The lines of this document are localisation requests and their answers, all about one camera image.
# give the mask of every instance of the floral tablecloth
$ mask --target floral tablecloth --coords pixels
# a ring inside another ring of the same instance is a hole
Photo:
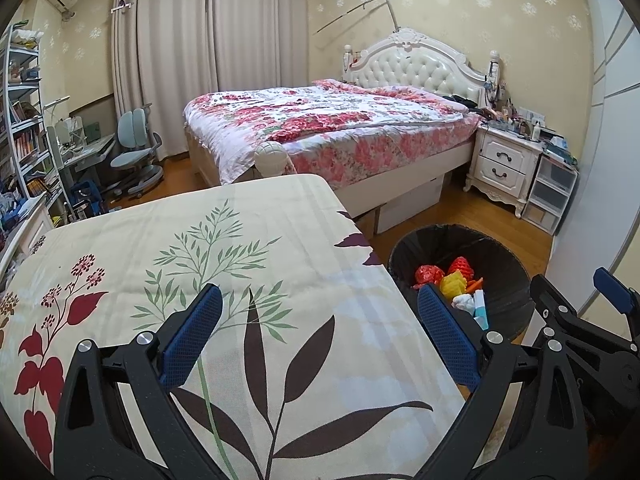
[[[329,186],[256,180],[39,240],[0,304],[0,401],[47,467],[78,342],[155,330],[205,283],[223,291],[223,316],[172,396],[231,479],[411,478],[463,405]],[[162,463],[122,394],[145,455]]]

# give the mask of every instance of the floral bedspread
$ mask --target floral bedspread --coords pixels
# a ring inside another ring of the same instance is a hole
[[[79,341],[126,344],[206,283],[223,315],[172,397],[233,480],[409,479],[463,405],[327,184],[289,175],[139,205],[42,237],[0,303],[0,402],[43,464]],[[132,413],[132,394],[122,388]],[[132,426],[163,464],[142,420]]]
[[[305,88],[217,92],[184,110],[191,131],[230,184],[265,140],[283,144],[297,173],[333,189],[407,166],[466,141],[480,117],[411,87],[362,89],[334,80]]]

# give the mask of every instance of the yellow item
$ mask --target yellow item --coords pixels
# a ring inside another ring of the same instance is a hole
[[[466,279],[462,273],[457,270],[449,276],[445,276],[440,281],[440,291],[447,298],[447,301],[453,301],[453,298],[464,294],[466,290]]]

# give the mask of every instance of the pink floral comforter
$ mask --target pink floral comforter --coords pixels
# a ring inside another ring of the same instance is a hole
[[[261,143],[277,140],[298,173],[319,174],[333,189],[453,148],[480,120],[420,89],[363,89],[331,79],[305,88],[206,94],[184,116],[213,154],[222,184],[252,167]]]

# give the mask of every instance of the blue gripper pad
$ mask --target blue gripper pad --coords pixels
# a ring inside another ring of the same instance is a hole
[[[633,308],[631,293],[607,269],[600,267],[593,275],[593,286],[609,300],[620,314],[629,314]]]
[[[222,316],[222,293],[215,285],[191,303],[188,316],[162,355],[159,381],[166,392],[182,386]]]
[[[418,313],[453,380],[474,391],[480,383],[476,349],[431,285],[418,292]]]

